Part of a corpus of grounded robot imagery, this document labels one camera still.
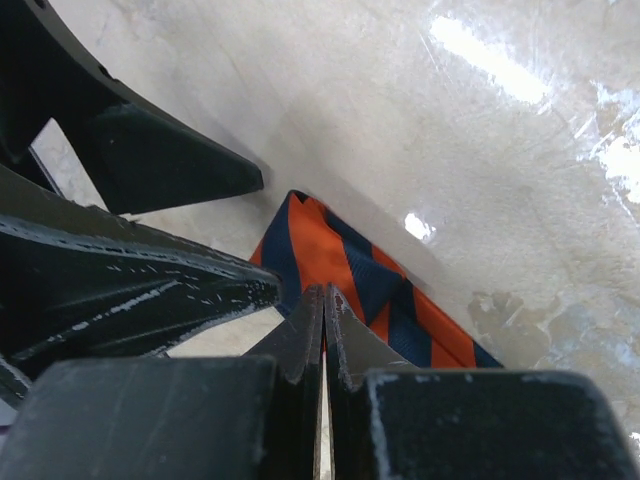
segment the black plastic piece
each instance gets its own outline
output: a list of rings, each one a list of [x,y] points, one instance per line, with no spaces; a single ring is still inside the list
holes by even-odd
[[[31,380],[0,356],[0,399],[16,409],[27,396]]]
[[[11,428],[0,479],[264,478],[275,380],[260,357],[57,364]]]
[[[573,373],[372,372],[364,390],[354,462],[373,475],[351,478],[638,478],[606,400]]]
[[[321,286],[309,287],[291,315],[246,353],[268,355],[280,367],[265,478],[319,475],[323,299]]]
[[[114,213],[215,200],[263,186],[254,164],[112,78],[46,0],[3,0],[0,163],[45,188],[28,148],[51,117]]]
[[[372,368],[420,370],[367,328],[335,286],[327,288],[324,310],[335,478],[374,478],[370,458],[363,458],[370,451],[365,375]]]
[[[0,353],[32,379],[63,359],[154,355],[279,299],[265,270],[1,166],[0,264]]]

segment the black plastic spike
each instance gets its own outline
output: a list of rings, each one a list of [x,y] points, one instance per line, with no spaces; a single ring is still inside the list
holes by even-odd
[[[56,360],[151,355],[276,303],[279,280],[202,245],[84,208],[0,167],[0,353],[35,378]]]
[[[51,117],[114,213],[215,200],[263,186],[254,164],[112,78],[46,0],[3,0],[0,163],[21,172],[39,168],[26,153]],[[38,175],[30,179],[46,186]]]
[[[386,345],[353,313],[340,290],[329,285],[325,297],[327,385],[335,478],[369,478],[373,465],[362,460],[369,441],[365,374],[371,369],[419,371]]]
[[[246,353],[273,357],[279,366],[265,478],[318,478],[323,299],[321,286],[309,287],[291,315]]]

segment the orange and navy striped fabric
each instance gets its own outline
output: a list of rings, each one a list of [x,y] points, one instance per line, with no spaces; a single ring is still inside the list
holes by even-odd
[[[501,366],[382,250],[301,192],[289,192],[251,261],[282,277],[284,316],[307,287],[333,283],[361,321],[418,367]]]

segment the navy stripe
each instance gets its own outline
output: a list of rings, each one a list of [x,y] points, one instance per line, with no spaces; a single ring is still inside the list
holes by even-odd
[[[287,195],[262,241],[262,266],[273,270],[282,278],[282,303],[276,308],[285,317],[291,313],[302,295],[300,272],[293,253],[293,245],[289,235],[289,202],[294,192]]]
[[[329,211],[327,224],[342,237],[364,320],[371,325],[402,283],[402,276],[377,263],[371,242]]]
[[[417,367],[431,367],[431,336],[417,323],[413,285],[406,281],[391,303],[389,346]]]
[[[371,325],[402,284],[402,276],[376,263],[373,258],[362,254],[346,241],[344,251],[360,297],[365,323]]]
[[[369,258],[373,259],[373,247],[371,246],[371,242],[329,210],[327,210],[327,225],[329,225],[334,232],[347,240],[355,248],[366,253]]]
[[[287,195],[287,198],[290,195],[295,195],[296,197],[298,197],[298,200],[300,200],[300,203],[304,203],[307,200],[307,198],[309,198],[309,195],[307,195],[306,193],[302,193],[299,190],[291,190],[289,192],[289,195]]]
[[[502,368],[502,365],[476,342],[473,342],[473,353],[478,368]]]

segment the white floor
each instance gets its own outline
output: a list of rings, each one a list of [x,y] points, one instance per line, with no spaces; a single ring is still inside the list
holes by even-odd
[[[507,366],[589,375],[640,442],[637,0],[51,3],[113,76],[265,172],[145,223],[247,258],[304,190]],[[92,201],[54,134],[39,151]],[[180,350],[239,352],[277,321]]]

